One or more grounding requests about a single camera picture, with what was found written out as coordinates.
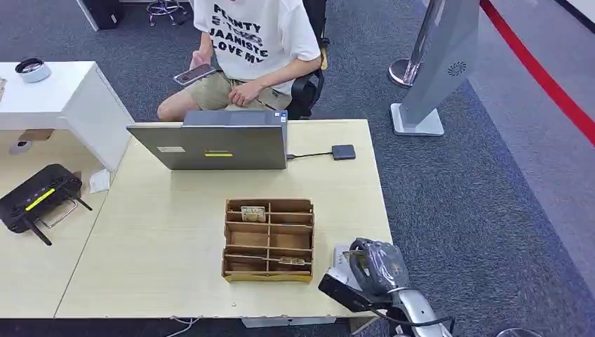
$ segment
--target hand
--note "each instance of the hand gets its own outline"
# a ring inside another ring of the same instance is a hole
[[[192,52],[192,60],[190,61],[190,69],[194,69],[199,65],[210,64],[210,57],[207,53],[201,51]]]
[[[247,106],[250,102],[258,97],[260,91],[265,88],[259,81],[249,81],[240,86],[236,86],[231,93],[229,93],[229,100],[240,107]]]

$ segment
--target cable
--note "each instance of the cable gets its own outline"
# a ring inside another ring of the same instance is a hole
[[[313,156],[323,156],[325,154],[333,154],[332,152],[320,152],[320,153],[311,153],[311,154],[301,154],[296,156],[295,154],[288,154],[287,160],[295,159],[295,158],[304,158],[304,157],[313,157]]]
[[[452,317],[452,316],[445,316],[439,319],[435,319],[433,321],[429,321],[429,322],[423,322],[423,323],[412,323],[412,322],[408,322],[408,321],[399,321],[398,319],[394,319],[392,317],[388,317],[385,314],[381,313],[380,311],[376,310],[376,309],[370,309],[371,312],[374,312],[376,315],[378,315],[378,317],[384,318],[384,319],[388,319],[389,321],[393,321],[395,323],[398,324],[402,324],[402,325],[407,325],[407,326],[413,326],[413,327],[420,327],[420,326],[430,326],[430,325],[436,325],[436,324],[440,324],[442,322],[446,322],[446,321],[450,321],[450,328],[448,329],[448,332],[452,333],[453,330],[455,329],[455,320],[456,318]]]
[[[191,318],[189,321],[185,321],[183,319],[177,318],[176,316],[172,316],[172,317],[170,317],[170,319],[174,319],[176,322],[186,324],[187,326],[183,330],[180,330],[178,332],[172,333],[171,335],[167,335],[166,337],[174,337],[174,336],[177,336],[177,335],[179,335],[181,333],[184,333],[184,332],[190,330],[190,328],[192,328],[192,325],[199,320],[198,318],[195,318],[195,319],[192,319]]]

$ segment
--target printed text on t-shirt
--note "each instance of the printed text on t-shirt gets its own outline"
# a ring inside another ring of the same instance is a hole
[[[249,63],[261,63],[269,57],[269,52],[262,49],[262,39],[258,36],[261,26],[233,19],[217,4],[213,7],[211,22],[220,27],[210,29],[213,48],[229,51]],[[215,42],[215,38],[224,41]]]

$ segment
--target stanchion post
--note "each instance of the stanchion post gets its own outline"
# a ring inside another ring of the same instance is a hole
[[[424,47],[426,39],[429,35],[429,29],[433,25],[433,21],[438,15],[438,11],[442,6],[444,0],[429,0],[428,8],[420,28],[420,33],[417,35],[411,58],[402,58],[396,60],[389,66],[389,78],[395,84],[410,88],[415,81],[417,71],[422,64],[422,56],[424,54]]]

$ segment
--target smartphone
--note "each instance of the smartphone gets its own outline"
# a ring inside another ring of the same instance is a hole
[[[204,65],[199,65],[198,67],[192,68],[191,70],[183,72],[182,74],[175,75],[173,80],[179,84],[182,84],[183,86],[187,86],[188,84],[198,81],[199,79],[203,79],[216,71],[217,70],[215,68],[205,63]]]

